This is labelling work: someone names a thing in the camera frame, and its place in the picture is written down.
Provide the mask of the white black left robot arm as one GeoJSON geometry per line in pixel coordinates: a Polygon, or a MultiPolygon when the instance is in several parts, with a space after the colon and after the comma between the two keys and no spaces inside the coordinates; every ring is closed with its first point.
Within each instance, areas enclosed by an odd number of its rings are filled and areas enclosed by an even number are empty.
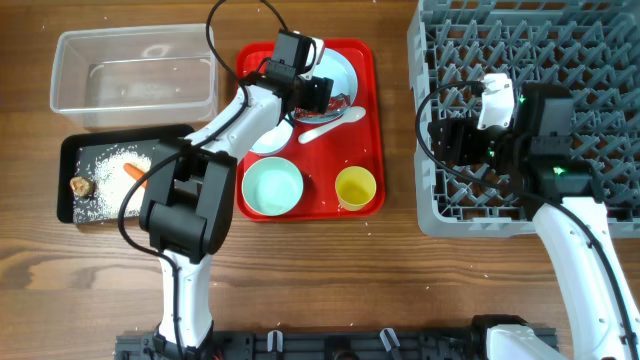
{"type": "Polygon", "coordinates": [[[139,213],[163,272],[164,314],[151,355],[212,357],[208,276],[230,229],[237,165],[289,113],[327,110],[333,82],[313,74],[324,51],[318,38],[280,31],[264,71],[239,79],[233,101],[207,126],[155,146],[139,213]]]}

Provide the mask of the light blue bowl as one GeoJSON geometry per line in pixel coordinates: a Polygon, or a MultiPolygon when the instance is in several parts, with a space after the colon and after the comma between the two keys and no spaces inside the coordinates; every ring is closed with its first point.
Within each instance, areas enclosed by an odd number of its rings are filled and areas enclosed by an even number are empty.
{"type": "Polygon", "coordinates": [[[280,152],[289,142],[293,126],[283,120],[274,129],[262,135],[250,151],[259,156],[270,156],[280,152]]]}

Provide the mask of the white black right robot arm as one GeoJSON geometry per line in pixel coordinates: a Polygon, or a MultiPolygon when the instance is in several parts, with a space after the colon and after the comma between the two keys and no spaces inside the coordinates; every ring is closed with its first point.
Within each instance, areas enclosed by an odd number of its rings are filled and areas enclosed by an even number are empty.
{"type": "Polygon", "coordinates": [[[419,147],[445,172],[521,202],[552,262],[575,357],[638,358],[639,309],[612,244],[602,186],[593,166],[571,154],[570,91],[527,83],[516,94],[503,74],[468,85],[480,115],[418,126],[419,147]],[[475,164],[509,176],[509,184],[460,170],[475,164]]]}

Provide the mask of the orange carrot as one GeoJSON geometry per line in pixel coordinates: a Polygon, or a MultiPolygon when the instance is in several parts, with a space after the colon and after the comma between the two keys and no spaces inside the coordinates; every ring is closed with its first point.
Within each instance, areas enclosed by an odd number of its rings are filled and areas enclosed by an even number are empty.
{"type": "Polygon", "coordinates": [[[134,181],[140,180],[145,175],[144,171],[140,170],[131,163],[125,163],[123,165],[123,169],[134,181]]]}

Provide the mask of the red snack wrapper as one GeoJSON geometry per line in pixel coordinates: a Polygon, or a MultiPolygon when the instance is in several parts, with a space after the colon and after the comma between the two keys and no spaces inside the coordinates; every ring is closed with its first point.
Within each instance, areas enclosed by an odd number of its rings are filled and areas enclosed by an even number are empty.
{"type": "Polygon", "coordinates": [[[339,94],[330,98],[327,106],[327,114],[340,113],[351,106],[351,97],[346,94],[339,94]]]}

